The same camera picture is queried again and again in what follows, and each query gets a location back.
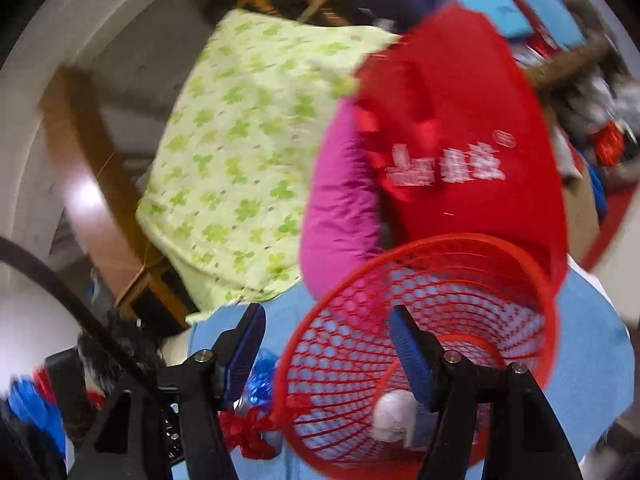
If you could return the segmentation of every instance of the red bag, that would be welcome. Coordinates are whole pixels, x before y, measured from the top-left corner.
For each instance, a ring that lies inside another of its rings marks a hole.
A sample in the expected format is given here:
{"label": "red bag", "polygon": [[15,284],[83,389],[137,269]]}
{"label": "red bag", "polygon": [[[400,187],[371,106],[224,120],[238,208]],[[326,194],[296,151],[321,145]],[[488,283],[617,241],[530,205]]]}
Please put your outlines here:
{"label": "red bag", "polygon": [[359,128],[395,241],[505,238],[535,257],[557,291],[567,241],[545,121],[484,16],[447,6],[370,56],[358,77]]}

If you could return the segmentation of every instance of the clover pattern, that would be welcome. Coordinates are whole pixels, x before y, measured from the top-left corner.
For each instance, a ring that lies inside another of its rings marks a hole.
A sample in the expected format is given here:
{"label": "clover pattern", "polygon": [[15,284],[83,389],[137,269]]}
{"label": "clover pattern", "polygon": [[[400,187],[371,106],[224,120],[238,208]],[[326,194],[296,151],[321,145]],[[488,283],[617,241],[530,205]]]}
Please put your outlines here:
{"label": "clover pattern", "polygon": [[246,139],[249,136],[248,128],[249,128],[248,121],[237,119],[234,125],[229,130],[229,133],[226,134],[226,138],[229,140]]}
{"label": "clover pattern", "polygon": [[287,236],[296,236],[299,232],[298,221],[293,218],[293,215],[287,215],[276,230],[275,236],[278,240],[282,240]]}
{"label": "clover pattern", "polygon": [[258,215],[261,205],[261,200],[241,200],[236,209],[236,219],[238,222],[244,222],[248,218],[254,218]]}
{"label": "clover pattern", "polygon": [[225,174],[230,176],[232,184],[246,184],[247,177],[240,169],[240,157],[232,156],[225,160]]}
{"label": "clover pattern", "polygon": [[303,123],[318,116],[318,112],[314,107],[314,98],[311,94],[297,92],[295,101],[296,103],[293,106],[294,122]]}
{"label": "clover pattern", "polygon": [[202,235],[208,242],[226,244],[229,236],[229,228],[222,224],[209,224],[202,230]]}
{"label": "clover pattern", "polygon": [[187,205],[188,196],[189,196],[189,194],[186,191],[182,190],[182,191],[179,191],[178,193],[176,193],[175,195],[173,195],[171,197],[171,199],[169,200],[169,202],[174,207],[185,206],[185,205]]}
{"label": "clover pattern", "polygon": [[242,251],[234,251],[234,269],[236,272],[244,272],[246,270],[246,261],[255,256],[253,251],[243,253]]}
{"label": "clover pattern", "polygon": [[187,149],[188,145],[189,137],[179,134],[166,144],[166,148],[172,153],[181,153]]}
{"label": "clover pattern", "polygon": [[193,155],[193,161],[196,163],[198,167],[198,173],[202,178],[209,176],[209,171],[207,170],[207,166],[213,160],[213,155]]}
{"label": "clover pattern", "polygon": [[[207,41],[168,118],[139,211],[146,227],[176,240],[182,261],[216,278],[207,285],[215,306],[270,299],[298,278],[297,198],[318,154],[314,139],[332,100],[355,88],[343,67],[358,56],[342,53],[364,54],[367,44],[339,31],[311,34],[305,25],[231,14],[235,20],[224,20]],[[266,47],[256,48],[257,40]],[[161,152],[172,158],[160,161]],[[249,269],[264,288],[247,285]]]}
{"label": "clover pattern", "polygon": [[200,202],[202,202],[209,211],[215,211],[224,199],[224,196],[220,193],[207,192],[203,193],[200,197]]}
{"label": "clover pattern", "polygon": [[215,111],[212,108],[203,108],[202,110],[198,110],[196,116],[193,119],[193,124],[196,126],[204,126],[207,123],[210,123],[215,115]]}
{"label": "clover pattern", "polygon": [[284,264],[285,257],[285,253],[269,255],[269,265],[266,270],[274,280],[286,282],[289,279],[289,267]]}

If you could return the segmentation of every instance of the black cable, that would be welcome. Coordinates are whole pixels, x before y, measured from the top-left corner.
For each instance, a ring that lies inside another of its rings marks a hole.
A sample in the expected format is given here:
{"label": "black cable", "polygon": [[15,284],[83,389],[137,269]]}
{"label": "black cable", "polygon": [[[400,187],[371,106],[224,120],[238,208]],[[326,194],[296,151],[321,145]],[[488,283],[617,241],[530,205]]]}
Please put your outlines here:
{"label": "black cable", "polygon": [[178,416],[167,404],[151,377],[144,373],[136,362],[111,337],[109,332],[95,319],[94,315],[82,301],[56,276],[49,267],[33,254],[25,251],[12,241],[0,236],[0,262],[19,270],[27,278],[33,280],[71,314],[78,324],[93,337],[113,357],[120,366],[154,399],[164,416],[174,428],[180,428]]}

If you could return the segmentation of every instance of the white tissue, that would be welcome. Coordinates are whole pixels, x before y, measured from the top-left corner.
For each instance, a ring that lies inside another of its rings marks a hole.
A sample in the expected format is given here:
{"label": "white tissue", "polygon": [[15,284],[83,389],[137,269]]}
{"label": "white tissue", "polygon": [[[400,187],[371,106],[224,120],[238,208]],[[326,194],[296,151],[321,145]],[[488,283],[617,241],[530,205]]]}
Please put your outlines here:
{"label": "white tissue", "polygon": [[381,442],[403,442],[413,433],[418,401],[406,390],[380,397],[373,410],[371,436]]}

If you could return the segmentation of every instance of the red ribbon bow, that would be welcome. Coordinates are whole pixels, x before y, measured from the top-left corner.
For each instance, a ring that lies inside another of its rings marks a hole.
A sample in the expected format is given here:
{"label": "red ribbon bow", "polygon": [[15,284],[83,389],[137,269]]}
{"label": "red ribbon bow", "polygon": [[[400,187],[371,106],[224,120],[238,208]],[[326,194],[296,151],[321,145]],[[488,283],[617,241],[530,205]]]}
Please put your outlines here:
{"label": "red ribbon bow", "polygon": [[[311,398],[302,395],[290,395],[285,401],[285,410],[289,420],[295,420],[308,412],[313,406]],[[282,428],[282,418],[273,412],[264,413],[260,407],[249,409],[246,416],[236,415],[233,410],[221,412],[220,427],[225,437],[226,448],[231,452],[237,446],[244,458],[251,460],[271,460],[277,453],[273,446],[261,437],[265,431]]]}

